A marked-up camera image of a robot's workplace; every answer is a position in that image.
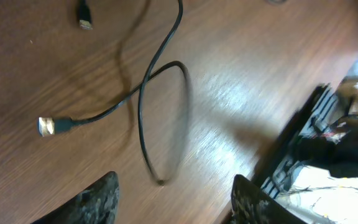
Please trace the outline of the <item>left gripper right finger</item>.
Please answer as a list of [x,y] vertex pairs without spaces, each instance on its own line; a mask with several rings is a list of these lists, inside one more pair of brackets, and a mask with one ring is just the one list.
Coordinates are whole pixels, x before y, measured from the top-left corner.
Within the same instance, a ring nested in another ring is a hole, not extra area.
[[243,175],[234,176],[230,223],[305,224]]

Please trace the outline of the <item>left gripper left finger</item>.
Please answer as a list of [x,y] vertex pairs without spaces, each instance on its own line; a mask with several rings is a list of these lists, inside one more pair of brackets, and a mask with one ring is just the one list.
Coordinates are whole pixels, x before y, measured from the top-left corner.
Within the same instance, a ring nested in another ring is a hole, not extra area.
[[113,224],[119,204],[119,179],[110,171],[33,224]]

